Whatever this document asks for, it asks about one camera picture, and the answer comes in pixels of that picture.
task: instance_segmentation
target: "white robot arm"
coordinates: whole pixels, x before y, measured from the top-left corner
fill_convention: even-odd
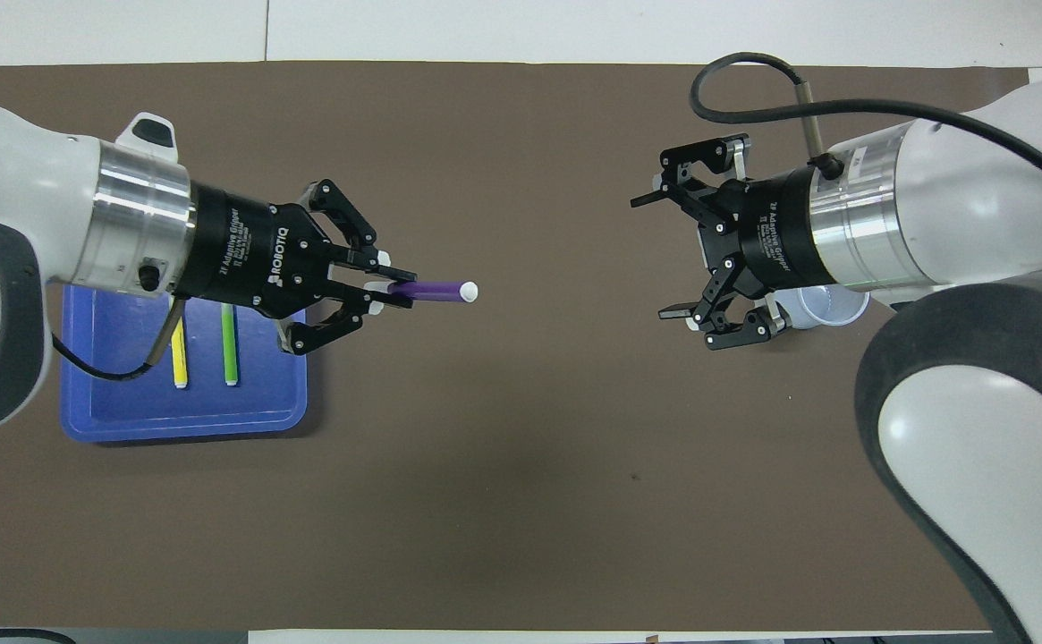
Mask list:
[[[143,374],[159,360],[184,298],[278,319],[280,348],[295,354],[356,330],[381,306],[412,305],[394,289],[331,279],[333,266],[344,266],[397,284],[417,280],[391,268],[374,245],[377,232],[331,180],[309,184],[300,204],[267,204],[190,180],[177,159],[174,128],[153,115],[137,116],[115,142],[100,142],[0,109],[0,423],[42,382],[47,344],[67,350],[50,341],[47,281],[174,295],[177,304],[143,366],[130,374],[80,366],[116,379]],[[332,243],[312,213],[324,213],[348,245]],[[342,308],[319,325],[289,319],[323,298]]]
[[[786,63],[741,53],[697,77],[697,114],[712,113],[698,97],[705,73],[738,60],[786,66],[799,106],[811,104]],[[765,112],[777,110],[804,114]],[[1042,152],[1042,82],[971,116]],[[814,123],[804,126],[818,139]],[[665,150],[654,191],[632,199],[669,199],[695,219],[711,272],[700,301],[660,317],[685,319],[718,350],[794,326],[780,290],[841,284],[900,311],[857,379],[865,450],[999,639],[1042,644],[1042,172],[931,121],[828,154],[812,146],[811,164],[766,180],[746,178],[749,147],[728,135]],[[693,178],[695,163],[735,178],[708,187]],[[734,322],[726,308],[738,296],[758,306]]]

